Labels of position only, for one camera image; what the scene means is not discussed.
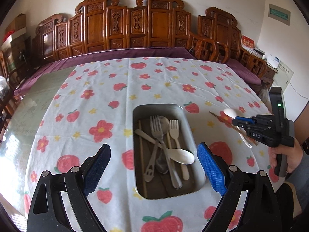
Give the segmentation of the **person's right hand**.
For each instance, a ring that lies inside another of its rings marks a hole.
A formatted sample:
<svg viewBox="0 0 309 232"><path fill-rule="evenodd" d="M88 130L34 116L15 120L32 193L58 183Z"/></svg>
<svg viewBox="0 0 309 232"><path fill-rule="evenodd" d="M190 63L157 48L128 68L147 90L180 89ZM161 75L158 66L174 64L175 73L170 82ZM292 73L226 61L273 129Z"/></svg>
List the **person's right hand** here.
<svg viewBox="0 0 309 232"><path fill-rule="evenodd" d="M292 173L300 165L304 155L304 151L298 140L295 138L294 147L288 147L284 145L279 145L275 148L269 147L268 154L269 163L272 168L275 168L277 166L277 155L285 155L287 161L287 173Z"/></svg>

